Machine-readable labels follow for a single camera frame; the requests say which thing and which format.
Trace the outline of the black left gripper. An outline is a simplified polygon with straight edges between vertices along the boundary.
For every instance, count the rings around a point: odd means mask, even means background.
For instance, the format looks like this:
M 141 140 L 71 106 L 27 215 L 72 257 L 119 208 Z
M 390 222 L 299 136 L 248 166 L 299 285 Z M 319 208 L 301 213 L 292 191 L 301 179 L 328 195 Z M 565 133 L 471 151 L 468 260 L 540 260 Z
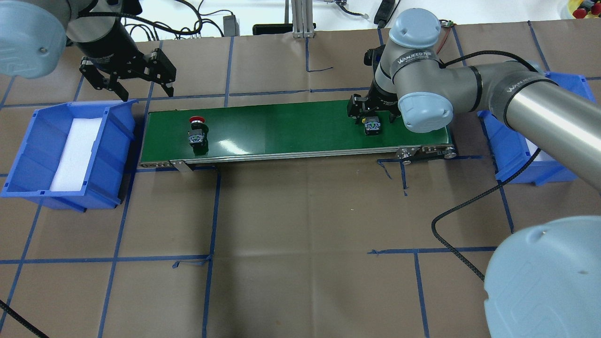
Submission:
M 100 30 L 93 37 L 75 38 L 84 54 L 80 73 L 94 89 L 113 92 L 127 102 L 129 93 L 119 78 L 140 78 L 159 84 L 168 98 L 174 96 L 177 69 L 161 48 L 144 55 L 119 21 Z

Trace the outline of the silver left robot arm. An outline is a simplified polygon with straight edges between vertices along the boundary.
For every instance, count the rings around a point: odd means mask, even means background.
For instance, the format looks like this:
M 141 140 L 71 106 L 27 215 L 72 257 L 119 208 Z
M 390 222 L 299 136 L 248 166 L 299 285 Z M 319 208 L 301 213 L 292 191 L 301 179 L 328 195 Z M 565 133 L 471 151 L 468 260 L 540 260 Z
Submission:
M 177 70 L 156 48 L 142 53 L 122 18 L 138 19 L 138 0 L 3 0 L 0 3 L 0 70 L 9 77 L 52 73 L 67 43 L 84 54 L 79 71 L 96 90 L 129 99 L 121 80 L 139 78 L 174 95 Z

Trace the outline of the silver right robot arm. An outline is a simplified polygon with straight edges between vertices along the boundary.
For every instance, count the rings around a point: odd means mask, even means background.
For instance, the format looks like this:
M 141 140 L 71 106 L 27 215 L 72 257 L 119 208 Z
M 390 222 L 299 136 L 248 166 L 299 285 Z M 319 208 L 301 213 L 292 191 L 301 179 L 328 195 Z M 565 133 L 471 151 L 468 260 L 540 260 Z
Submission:
M 542 153 L 600 188 L 600 106 L 571 92 L 565 76 L 503 51 L 478 51 L 442 62 L 434 45 L 442 29 L 422 8 L 401 12 L 388 42 L 370 49 L 374 79 L 364 98 L 353 95 L 348 116 L 380 131 L 375 113 L 401 117 L 413 133 L 449 125 L 456 113 L 478 111 L 497 162 L 498 184 L 436 216 L 434 237 L 483 281 L 492 338 L 600 336 L 600 216 L 561 218 L 504 240 L 481 272 L 437 230 L 442 218 L 500 190 L 526 173 Z

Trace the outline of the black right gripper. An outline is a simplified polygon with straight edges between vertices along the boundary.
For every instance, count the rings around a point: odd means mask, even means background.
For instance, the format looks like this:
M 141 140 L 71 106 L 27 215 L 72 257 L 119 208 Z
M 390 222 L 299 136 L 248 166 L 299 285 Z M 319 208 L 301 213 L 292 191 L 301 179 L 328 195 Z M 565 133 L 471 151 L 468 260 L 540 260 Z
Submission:
M 365 96 L 352 94 L 347 104 L 347 116 L 355 120 L 375 116 L 380 111 L 388 111 L 390 123 L 400 117 L 397 94 L 384 90 L 377 83 L 371 84 Z

